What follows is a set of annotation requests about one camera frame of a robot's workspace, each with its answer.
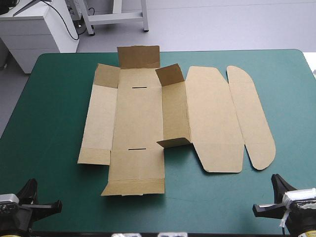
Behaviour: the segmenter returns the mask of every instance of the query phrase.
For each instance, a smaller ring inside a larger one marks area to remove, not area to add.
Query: slot
[[[133,150],[146,150],[146,148],[133,148],[133,149],[128,149],[129,151],[133,151]]]

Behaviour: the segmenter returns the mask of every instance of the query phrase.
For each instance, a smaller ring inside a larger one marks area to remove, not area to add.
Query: green mat
[[[273,202],[271,175],[299,189],[316,186],[316,81],[298,50],[163,52],[161,66],[236,65],[253,78],[276,142],[275,161],[239,174],[204,172],[192,146],[165,150],[165,194],[99,196],[108,167],[78,165],[97,63],[118,66],[116,53],[42,55],[0,140],[0,192],[30,178],[41,203],[61,199],[61,214],[38,231],[280,234],[279,220],[255,218],[254,203]]]

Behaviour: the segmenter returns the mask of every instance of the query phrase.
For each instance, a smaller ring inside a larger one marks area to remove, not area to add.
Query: cardboard panel
[[[190,67],[191,139],[207,172],[240,172],[244,142],[228,83],[216,68]]]
[[[244,70],[227,68],[229,87],[236,108],[244,142],[254,168],[268,167],[276,155],[276,146],[256,87]]]
[[[109,181],[102,196],[164,194],[164,179]]]
[[[156,73],[162,86],[184,81],[179,64],[156,69]]]
[[[110,164],[111,151],[81,147],[78,164]]]
[[[93,84],[117,88],[119,84],[120,68],[98,64],[94,74]]]
[[[161,87],[155,69],[122,69],[119,88]]]
[[[207,172],[239,173],[242,170],[244,144],[194,143]]]
[[[163,178],[163,148],[112,151],[109,181]]]
[[[164,193],[163,149],[113,151],[109,182],[101,195]]]
[[[119,65],[127,68],[160,68],[159,46],[118,47]]]
[[[161,87],[119,87],[113,150],[160,149],[162,139]]]
[[[112,149],[118,90],[93,85],[87,119],[82,139],[82,148],[96,149],[80,152],[78,163],[109,164],[108,154]]]
[[[186,86],[184,82],[162,88],[163,139],[191,140]]]

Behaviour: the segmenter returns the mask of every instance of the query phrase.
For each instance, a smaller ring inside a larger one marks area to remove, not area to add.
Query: gray floor
[[[138,1],[123,2],[125,11]],[[97,13],[108,10],[91,0]],[[115,52],[117,46],[160,45],[161,51],[295,48],[316,52],[316,0],[148,0],[150,31],[141,23],[95,27],[80,36],[78,52]],[[0,72],[0,136],[27,81],[12,57]]]

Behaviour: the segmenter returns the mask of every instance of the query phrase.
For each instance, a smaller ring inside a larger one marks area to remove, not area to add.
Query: power cord
[[[68,34],[70,35],[70,37],[71,37],[72,39],[74,39],[74,40],[79,40],[79,35],[78,35],[78,33],[77,33],[77,38],[75,38],[75,37],[73,37],[73,36],[71,35],[71,33],[70,33],[69,29],[68,29],[68,26],[67,26],[67,24],[66,24],[64,18],[63,18],[63,17],[61,16],[61,14],[59,13],[59,11],[57,11],[57,9],[54,8],[52,5],[50,5],[49,3],[47,3],[47,2],[45,2],[45,1],[43,1],[43,0],[40,0],[40,1],[44,2],[46,5],[48,5],[48,6],[50,6],[51,8],[53,8],[53,9],[57,12],[57,14],[60,16],[60,18],[63,20],[63,22],[64,22],[64,24],[65,24],[65,26],[66,26],[66,29],[67,29]]]

